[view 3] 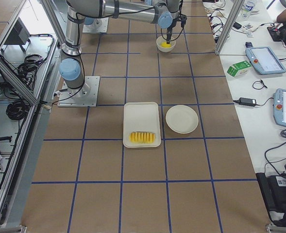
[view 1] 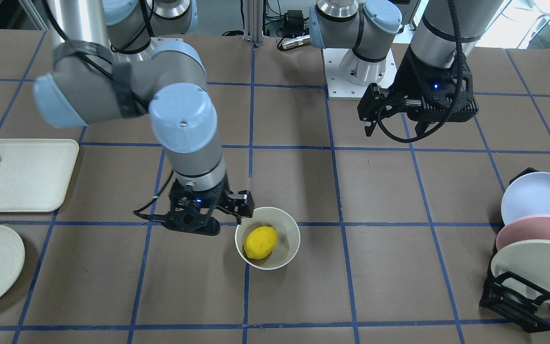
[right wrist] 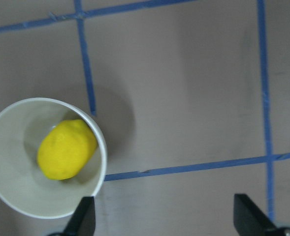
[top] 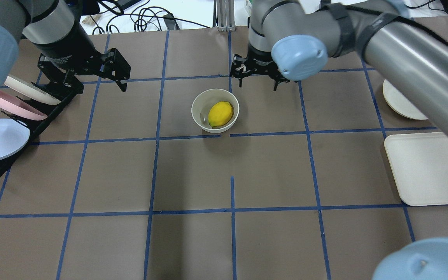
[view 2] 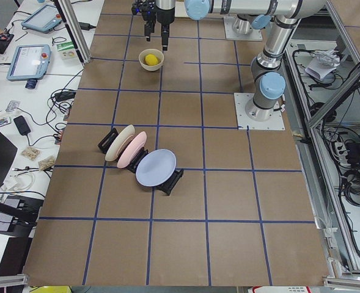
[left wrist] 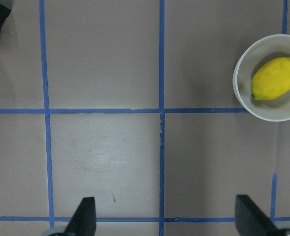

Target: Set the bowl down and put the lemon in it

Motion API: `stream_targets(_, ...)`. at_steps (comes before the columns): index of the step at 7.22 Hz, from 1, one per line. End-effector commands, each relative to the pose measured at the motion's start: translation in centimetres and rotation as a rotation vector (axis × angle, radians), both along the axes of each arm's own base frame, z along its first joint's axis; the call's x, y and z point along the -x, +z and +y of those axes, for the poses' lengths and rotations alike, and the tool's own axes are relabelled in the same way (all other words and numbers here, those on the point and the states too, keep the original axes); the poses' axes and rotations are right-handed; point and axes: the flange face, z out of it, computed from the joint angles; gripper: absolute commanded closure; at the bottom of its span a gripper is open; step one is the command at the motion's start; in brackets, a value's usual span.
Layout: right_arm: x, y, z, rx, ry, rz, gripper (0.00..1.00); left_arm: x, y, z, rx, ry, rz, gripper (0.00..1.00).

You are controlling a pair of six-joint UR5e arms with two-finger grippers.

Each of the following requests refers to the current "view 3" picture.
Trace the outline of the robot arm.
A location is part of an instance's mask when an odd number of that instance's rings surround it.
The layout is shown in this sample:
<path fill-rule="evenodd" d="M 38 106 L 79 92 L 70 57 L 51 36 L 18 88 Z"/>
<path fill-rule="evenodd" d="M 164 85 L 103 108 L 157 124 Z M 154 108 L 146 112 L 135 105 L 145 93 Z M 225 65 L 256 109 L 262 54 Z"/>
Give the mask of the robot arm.
<path fill-rule="evenodd" d="M 143 4 L 124 0 L 68 0 L 67 30 L 62 44 L 59 71 L 69 96 L 84 100 L 90 93 L 81 59 L 81 38 L 86 18 L 121 18 L 157 24 L 171 37 L 181 14 L 180 0 L 146 0 Z"/>

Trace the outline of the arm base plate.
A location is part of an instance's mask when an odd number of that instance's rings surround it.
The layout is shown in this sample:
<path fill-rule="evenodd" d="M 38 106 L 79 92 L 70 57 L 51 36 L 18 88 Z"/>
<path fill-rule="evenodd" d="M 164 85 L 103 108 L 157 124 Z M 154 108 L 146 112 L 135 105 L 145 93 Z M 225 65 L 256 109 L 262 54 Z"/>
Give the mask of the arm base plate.
<path fill-rule="evenodd" d="M 96 107 L 100 76 L 85 76 L 84 85 L 76 89 L 67 84 L 70 81 L 63 82 L 63 88 L 67 90 L 59 95 L 59 107 Z"/>
<path fill-rule="evenodd" d="M 86 17 L 84 20 L 83 33 L 107 33 L 108 18 L 97 19 Z"/>

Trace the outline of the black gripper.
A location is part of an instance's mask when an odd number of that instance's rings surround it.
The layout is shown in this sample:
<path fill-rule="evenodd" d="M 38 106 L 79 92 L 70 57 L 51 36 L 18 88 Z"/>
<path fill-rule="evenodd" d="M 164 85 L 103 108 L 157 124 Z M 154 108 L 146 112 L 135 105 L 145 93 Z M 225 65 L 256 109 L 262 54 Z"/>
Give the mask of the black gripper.
<path fill-rule="evenodd" d="M 176 24 L 171 24 L 168 28 L 167 28 L 167 38 L 166 38 L 166 43 L 170 44 L 171 43 L 171 37 L 172 37 L 172 32 L 173 32 L 173 28 L 176 26 Z"/>

